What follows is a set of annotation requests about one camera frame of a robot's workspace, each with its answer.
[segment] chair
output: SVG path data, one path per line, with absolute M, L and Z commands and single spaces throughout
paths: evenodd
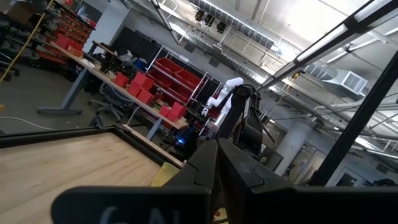
M 118 122 L 120 122 L 120 120 L 124 116 L 124 112 L 121 112 L 119 109 L 130 108 L 132 107 L 133 102 L 123 96 L 120 92 L 114 90 L 109 85 L 104 85 L 100 92 L 105 96 L 106 101 L 102 102 L 98 100 L 90 100 L 88 104 L 92 105 L 94 103 L 96 105 L 102 106 L 100 109 L 97 110 L 97 112 L 111 112 L 116 117 Z

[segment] ventilation duct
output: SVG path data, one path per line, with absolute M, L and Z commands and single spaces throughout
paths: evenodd
M 320 80 L 323 86 L 340 98 L 349 97 L 358 101 L 366 96 L 368 81 L 352 71 L 334 69 L 327 65 L 313 63 L 303 71 Z
M 278 56 L 283 57 L 284 51 L 286 49 L 296 54 L 301 52 L 299 48 L 284 40 L 282 37 L 263 28 L 262 26 L 250 24 L 250 21 L 243 22 L 245 19 L 239 18 L 235 12 L 227 12 L 224 9 L 214 6 L 207 0 L 189 0 L 189 2 L 196 5 L 201 10 L 211 14 L 225 24 L 231 26 L 232 28 L 235 28 L 243 35 L 249 37 L 251 40 L 254 40 L 266 49 L 275 52 Z

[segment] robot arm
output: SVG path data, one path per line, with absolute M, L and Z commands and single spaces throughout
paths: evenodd
M 220 103 L 225 99 L 225 97 L 228 96 L 228 94 L 233 90 L 233 88 L 235 88 L 238 85 L 242 85 L 242 84 L 243 84 L 243 79 L 240 77 L 228 80 L 225 83 L 224 88 L 220 91 L 217 99 L 213 98 L 213 97 L 209 98 L 209 100 L 206 102 L 205 108 L 201 112 L 201 115 L 207 116 L 209 110 L 212 107 L 219 106 Z M 227 103 L 223 107 L 223 113 L 225 113 L 225 114 L 228 113 L 229 109 L 231 109 L 231 97 L 228 99 Z

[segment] pillar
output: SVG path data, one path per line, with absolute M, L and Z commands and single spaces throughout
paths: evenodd
M 121 1 L 111 1 L 102 13 L 95 27 L 96 30 L 91 33 L 83 50 L 88 52 L 93 45 L 93 40 L 98 43 L 111 44 L 112 40 L 125 25 L 125 19 L 127 19 L 128 14 L 129 9 Z M 98 47 L 94 51 L 94 53 L 102 52 L 103 50 Z
M 275 170 L 275 173 L 282 176 L 287 167 L 293 161 L 301 147 L 303 146 L 308 135 L 312 132 L 314 123 L 310 121 L 297 121 L 287 131 L 286 136 L 279 144 L 276 152 L 282 157 L 282 161 Z

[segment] table leg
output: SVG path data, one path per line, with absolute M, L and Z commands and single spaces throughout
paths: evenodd
M 83 85 L 86 83 L 86 80 L 90 73 L 87 71 L 87 68 L 83 69 L 75 82 L 73 83 L 72 87 L 69 89 L 68 94 L 62 101 L 60 107 L 48 107 L 48 106 L 41 106 L 37 108 L 38 113 L 43 114 L 57 114 L 57 115 L 76 115 L 81 114 L 82 110 L 71 110 L 70 107 L 75 101 L 75 98 L 79 94 L 80 90 L 83 88 Z
M 152 140 L 152 138 L 155 136 L 156 131 L 159 129 L 160 125 L 162 124 L 162 118 L 159 118 L 154 125 L 152 126 L 152 128 L 150 129 L 148 135 L 147 135 L 147 139 Z

